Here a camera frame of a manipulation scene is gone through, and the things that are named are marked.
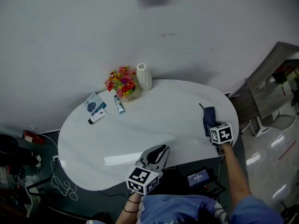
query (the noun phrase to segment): person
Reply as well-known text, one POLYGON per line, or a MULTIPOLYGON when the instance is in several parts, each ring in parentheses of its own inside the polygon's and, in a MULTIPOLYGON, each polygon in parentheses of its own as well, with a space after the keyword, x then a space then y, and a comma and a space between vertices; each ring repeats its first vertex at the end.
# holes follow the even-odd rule
POLYGON ((230 144, 225 154, 233 212, 228 218, 215 200, 198 195, 146 195, 133 193, 116 224, 282 224, 278 212, 251 194, 246 177, 230 144))

